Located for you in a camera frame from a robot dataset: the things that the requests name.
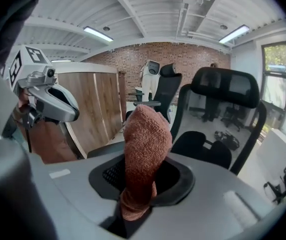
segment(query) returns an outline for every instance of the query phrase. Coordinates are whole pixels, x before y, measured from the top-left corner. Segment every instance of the robotic arm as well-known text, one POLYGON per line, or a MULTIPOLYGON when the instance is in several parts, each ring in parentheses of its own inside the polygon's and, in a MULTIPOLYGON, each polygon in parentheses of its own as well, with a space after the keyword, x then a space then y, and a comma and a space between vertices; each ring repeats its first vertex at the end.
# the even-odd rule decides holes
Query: robotic arm
POLYGON ((47 122, 72 122, 79 116, 73 95, 56 83, 55 68, 44 53, 23 45, 9 70, 9 84, 19 96, 27 90, 29 101, 22 114, 26 129, 44 119, 47 122))

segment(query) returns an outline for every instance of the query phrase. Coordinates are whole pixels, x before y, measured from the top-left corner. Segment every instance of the white robot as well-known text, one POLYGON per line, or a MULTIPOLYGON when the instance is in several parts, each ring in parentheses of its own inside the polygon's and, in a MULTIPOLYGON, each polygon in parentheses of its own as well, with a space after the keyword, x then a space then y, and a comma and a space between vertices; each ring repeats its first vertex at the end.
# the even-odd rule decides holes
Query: white robot
POLYGON ((79 116, 73 95, 56 84, 55 68, 44 53, 37 48, 22 45, 8 78, 11 90, 19 96, 26 89, 30 103, 22 114, 23 125, 32 128, 38 121, 72 122, 79 116))
POLYGON ((159 80, 160 65, 158 62, 148 60, 140 71, 140 80, 142 85, 142 93, 144 93, 142 101, 147 102, 150 90, 152 91, 152 99, 156 94, 159 80))

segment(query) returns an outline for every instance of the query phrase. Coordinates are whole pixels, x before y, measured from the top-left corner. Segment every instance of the person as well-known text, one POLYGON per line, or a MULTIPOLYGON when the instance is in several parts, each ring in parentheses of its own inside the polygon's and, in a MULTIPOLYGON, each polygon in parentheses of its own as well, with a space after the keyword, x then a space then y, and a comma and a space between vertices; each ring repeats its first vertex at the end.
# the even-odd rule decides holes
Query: person
MULTIPOLYGON (((212 63, 210 67, 216 68, 217 63, 212 63)), ((209 87, 215 87, 215 84, 217 83, 217 80, 218 80, 217 75, 215 73, 208 72, 207 80, 208 80, 209 87)), ((202 116, 203 122, 207 122, 207 121, 213 122, 217 108, 218 108, 218 100, 211 98, 211 97, 206 97, 205 113, 202 116)))

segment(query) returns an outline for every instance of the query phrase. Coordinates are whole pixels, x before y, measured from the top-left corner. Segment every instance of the brick wall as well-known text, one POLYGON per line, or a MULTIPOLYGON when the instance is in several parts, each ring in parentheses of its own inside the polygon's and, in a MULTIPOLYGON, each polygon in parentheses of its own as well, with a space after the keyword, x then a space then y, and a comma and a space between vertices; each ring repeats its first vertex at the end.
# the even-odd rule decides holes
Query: brick wall
POLYGON ((183 75, 181 86, 190 84, 196 71, 204 66, 209 67, 211 63, 217 63, 220 68, 230 68, 228 54, 203 46, 170 42, 125 46, 95 55, 85 62, 109 65, 118 71, 125 71, 126 92, 130 93, 139 86, 139 72, 147 60, 157 61, 161 67, 175 62, 176 71, 183 75))

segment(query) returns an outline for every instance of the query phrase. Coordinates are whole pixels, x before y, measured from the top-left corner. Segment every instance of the window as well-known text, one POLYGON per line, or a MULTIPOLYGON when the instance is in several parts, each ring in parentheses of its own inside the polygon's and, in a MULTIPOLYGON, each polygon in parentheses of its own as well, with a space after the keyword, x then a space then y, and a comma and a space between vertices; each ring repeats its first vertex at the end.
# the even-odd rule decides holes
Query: window
POLYGON ((264 138, 271 128, 286 134, 286 42, 262 46, 263 81, 261 99, 267 110, 264 138))

